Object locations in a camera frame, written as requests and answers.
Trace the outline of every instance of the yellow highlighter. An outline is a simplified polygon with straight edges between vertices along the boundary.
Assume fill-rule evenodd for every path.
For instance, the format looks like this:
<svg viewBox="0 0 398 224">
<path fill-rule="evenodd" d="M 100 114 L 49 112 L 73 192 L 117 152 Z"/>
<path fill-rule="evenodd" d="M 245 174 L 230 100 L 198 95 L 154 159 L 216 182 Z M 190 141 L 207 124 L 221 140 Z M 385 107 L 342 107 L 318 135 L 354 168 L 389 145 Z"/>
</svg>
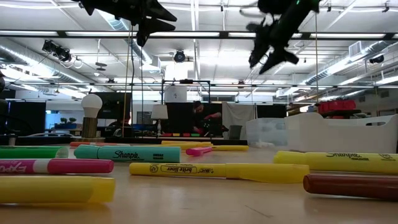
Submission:
<svg viewBox="0 0 398 224">
<path fill-rule="evenodd" d="M 3 176 L 0 203 L 111 202 L 113 178 L 83 176 Z"/>
<path fill-rule="evenodd" d="M 249 146 L 212 146 L 213 151 L 247 151 Z"/>
<path fill-rule="evenodd" d="M 132 175 L 224 177 L 278 184 L 301 183 L 309 173 L 307 165 L 292 164 L 130 164 Z"/>
<path fill-rule="evenodd" d="M 311 170 L 398 174 L 397 154 L 279 151 L 274 163 L 305 164 Z"/>
<path fill-rule="evenodd" d="M 162 144 L 185 144 L 185 143 L 201 143 L 201 142 L 195 142 L 195 141 L 162 141 Z"/>
<path fill-rule="evenodd" d="M 181 147 L 181 150 L 187 150 L 194 147 L 205 147 L 212 146 L 211 142 L 196 142 L 196 143 L 180 143 L 180 144 L 159 144 L 159 145 L 150 145 L 150 146 L 142 146 L 142 147 Z"/>
</svg>

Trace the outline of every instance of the brown marker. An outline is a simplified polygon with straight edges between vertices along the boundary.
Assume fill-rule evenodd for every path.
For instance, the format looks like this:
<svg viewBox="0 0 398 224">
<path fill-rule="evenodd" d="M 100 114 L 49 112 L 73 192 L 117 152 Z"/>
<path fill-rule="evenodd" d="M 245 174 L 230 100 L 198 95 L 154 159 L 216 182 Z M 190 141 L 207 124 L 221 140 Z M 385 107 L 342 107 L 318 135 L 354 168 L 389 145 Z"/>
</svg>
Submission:
<svg viewBox="0 0 398 224">
<path fill-rule="evenodd" d="M 398 177 L 308 174 L 303 186 L 311 194 L 398 200 Z"/>
</svg>

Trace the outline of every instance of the white lamp shade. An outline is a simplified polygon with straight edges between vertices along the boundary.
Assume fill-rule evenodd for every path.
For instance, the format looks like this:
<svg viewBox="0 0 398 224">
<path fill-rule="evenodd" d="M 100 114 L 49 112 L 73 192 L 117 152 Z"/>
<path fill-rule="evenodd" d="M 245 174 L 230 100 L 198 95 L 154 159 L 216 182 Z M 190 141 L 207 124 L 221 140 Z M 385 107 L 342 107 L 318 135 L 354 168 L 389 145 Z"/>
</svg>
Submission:
<svg viewBox="0 0 398 224">
<path fill-rule="evenodd" d="M 166 105 L 154 105 L 152 109 L 152 119 L 168 119 L 167 106 Z"/>
<path fill-rule="evenodd" d="M 83 97 L 81 100 L 81 106 L 85 111 L 86 118 L 96 118 L 98 111 L 102 107 L 102 100 L 99 96 L 95 94 L 89 94 Z"/>
</svg>

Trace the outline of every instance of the lamp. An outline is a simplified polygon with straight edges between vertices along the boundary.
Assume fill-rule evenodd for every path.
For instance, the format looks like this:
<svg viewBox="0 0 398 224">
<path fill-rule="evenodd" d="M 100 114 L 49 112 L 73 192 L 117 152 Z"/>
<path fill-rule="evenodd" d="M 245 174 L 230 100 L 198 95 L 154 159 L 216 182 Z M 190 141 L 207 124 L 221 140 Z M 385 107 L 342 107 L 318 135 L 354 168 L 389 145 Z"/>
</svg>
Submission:
<svg viewBox="0 0 398 224">
<path fill-rule="evenodd" d="M 85 111 L 81 136 L 83 138 L 93 139 L 96 137 L 98 122 L 97 115 L 98 111 L 102 107 L 102 100 L 99 96 L 95 94 L 89 94 L 83 97 L 83 99 L 81 100 L 81 106 Z"/>
<path fill-rule="evenodd" d="M 160 120 L 169 118 L 169 116 L 167 115 L 167 106 L 166 105 L 154 105 L 150 118 L 158 120 L 157 135 L 160 136 L 162 134 L 162 127 L 160 125 Z"/>
</svg>

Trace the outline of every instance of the green highlighter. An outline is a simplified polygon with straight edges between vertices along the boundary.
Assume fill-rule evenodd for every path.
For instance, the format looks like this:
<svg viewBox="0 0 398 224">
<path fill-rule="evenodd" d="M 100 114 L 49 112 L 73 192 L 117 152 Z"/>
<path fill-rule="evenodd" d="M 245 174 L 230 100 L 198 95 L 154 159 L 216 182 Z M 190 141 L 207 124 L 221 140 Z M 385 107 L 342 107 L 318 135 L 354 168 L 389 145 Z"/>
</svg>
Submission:
<svg viewBox="0 0 398 224">
<path fill-rule="evenodd" d="M 180 162 L 180 147 L 88 146 L 75 149 L 77 159 L 110 159 L 116 162 Z"/>
<path fill-rule="evenodd" d="M 64 146 L 0 146 L 0 159 L 53 159 L 67 158 Z"/>
</svg>

